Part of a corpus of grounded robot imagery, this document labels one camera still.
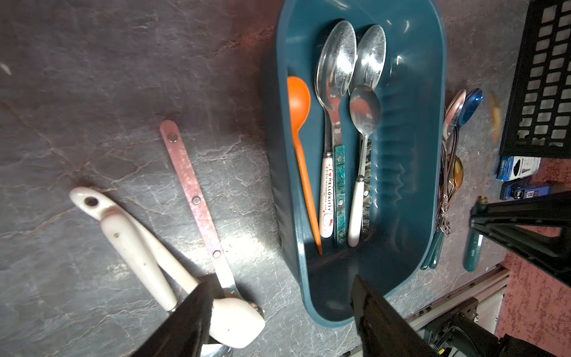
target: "red carpet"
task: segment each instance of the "red carpet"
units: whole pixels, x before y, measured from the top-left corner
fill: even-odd
[[[571,160],[542,159],[533,180],[571,183]],[[571,357],[571,288],[512,252],[503,265],[512,272],[496,335],[508,334]]]

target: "black grid rack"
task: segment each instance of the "black grid rack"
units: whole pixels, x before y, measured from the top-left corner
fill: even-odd
[[[500,153],[571,158],[571,0],[528,7]]]

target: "gray marble countertop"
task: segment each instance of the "gray marble countertop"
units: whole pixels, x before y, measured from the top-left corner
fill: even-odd
[[[505,109],[527,1],[439,0],[448,36],[448,93],[493,90]],[[0,15],[0,354],[119,356],[167,317],[68,198],[97,188],[176,252],[212,273],[159,134],[175,120],[243,295],[266,328],[235,356],[339,356],[354,324],[317,325],[281,258],[259,65],[280,3],[262,0],[8,1]],[[476,197],[500,183],[488,109],[462,129],[467,175],[452,203],[456,230],[437,270],[419,271],[389,301],[402,316],[501,262],[486,242],[478,270],[461,261]],[[176,292],[182,298],[181,290]]]

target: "teal marbled handle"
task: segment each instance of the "teal marbled handle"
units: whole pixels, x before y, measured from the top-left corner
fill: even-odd
[[[430,261],[432,260],[432,256],[434,255],[434,251],[436,250],[436,245],[437,245],[440,234],[444,234],[444,233],[442,233],[441,230],[438,230],[432,234],[432,241],[430,244],[430,248],[428,249],[427,257],[424,258],[423,264],[420,266],[420,270],[428,269],[428,265],[430,264]]]
[[[333,148],[335,162],[335,243],[345,245],[347,241],[347,220],[345,219],[345,146]]]
[[[434,253],[430,259],[428,266],[430,269],[436,269],[438,266],[438,261],[440,260],[440,253],[442,252],[442,242],[444,241],[444,233],[442,231],[438,231],[436,235],[436,243]]]

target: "orange object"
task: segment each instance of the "orange object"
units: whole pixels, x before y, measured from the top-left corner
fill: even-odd
[[[315,244],[319,255],[323,255],[321,247],[321,235],[319,234],[319,226],[317,224],[317,213],[315,213],[315,203],[313,202],[313,193],[311,192],[311,184],[309,175],[307,174],[307,165],[305,163],[305,155],[303,154],[303,146],[299,139],[299,130],[307,120],[309,109],[311,108],[311,95],[306,83],[298,77],[290,76],[287,78],[287,89],[289,95],[289,115],[291,117],[291,131],[293,136],[293,147],[297,155],[297,164],[301,175],[301,184],[303,185],[303,195],[305,196],[305,205],[307,213],[309,213],[309,222],[311,230],[315,237]]]
[[[492,111],[492,139],[494,144],[500,142],[501,138],[501,109],[500,109],[500,101],[496,97],[494,92],[490,94],[490,110]]]

